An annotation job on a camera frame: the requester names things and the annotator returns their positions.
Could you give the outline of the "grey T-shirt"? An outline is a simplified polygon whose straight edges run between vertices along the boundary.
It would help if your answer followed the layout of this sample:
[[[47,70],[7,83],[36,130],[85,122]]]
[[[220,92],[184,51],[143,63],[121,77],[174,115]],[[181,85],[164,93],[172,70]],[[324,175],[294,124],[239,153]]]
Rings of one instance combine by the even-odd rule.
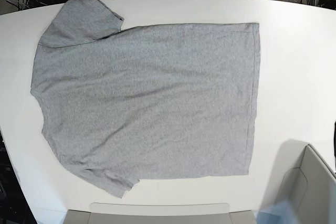
[[[69,0],[38,42],[30,92],[58,162],[118,198],[142,179],[247,175],[259,25],[123,21]]]

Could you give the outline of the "grey bin at bottom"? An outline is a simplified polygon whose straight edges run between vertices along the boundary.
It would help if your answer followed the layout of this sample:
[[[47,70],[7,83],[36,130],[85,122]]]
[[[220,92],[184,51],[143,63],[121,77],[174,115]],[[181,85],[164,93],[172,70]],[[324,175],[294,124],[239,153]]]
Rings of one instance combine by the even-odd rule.
[[[256,223],[251,210],[230,205],[122,205],[92,203],[89,211],[68,210],[64,223]]]

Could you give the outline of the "grey bin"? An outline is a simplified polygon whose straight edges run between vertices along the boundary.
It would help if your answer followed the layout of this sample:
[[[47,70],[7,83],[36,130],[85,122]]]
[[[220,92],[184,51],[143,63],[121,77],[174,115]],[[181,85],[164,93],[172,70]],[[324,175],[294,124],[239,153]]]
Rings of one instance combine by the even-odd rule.
[[[256,223],[251,210],[230,205],[122,205],[92,203],[89,211],[68,210],[64,223]]]
[[[335,223],[335,172],[312,145],[285,173],[274,205],[283,200],[295,207],[300,223]]]

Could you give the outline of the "grey bin at right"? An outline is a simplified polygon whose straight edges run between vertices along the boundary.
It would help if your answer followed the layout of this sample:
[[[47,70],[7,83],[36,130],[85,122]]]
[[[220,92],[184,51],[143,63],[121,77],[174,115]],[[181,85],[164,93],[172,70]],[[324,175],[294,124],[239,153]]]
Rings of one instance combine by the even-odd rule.
[[[300,223],[335,223],[335,172],[312,145],[285,173],[274,205],[283,200],[295,207]]]

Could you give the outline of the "blue cloth in corner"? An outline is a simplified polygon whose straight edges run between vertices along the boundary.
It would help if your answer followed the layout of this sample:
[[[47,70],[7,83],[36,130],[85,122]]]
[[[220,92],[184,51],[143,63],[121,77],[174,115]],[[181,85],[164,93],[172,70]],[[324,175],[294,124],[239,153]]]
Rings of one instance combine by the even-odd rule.
[[[296,209],[289,200],[283,200],[260,211],[254,211],[257,224],[300,223],[296,218]]]

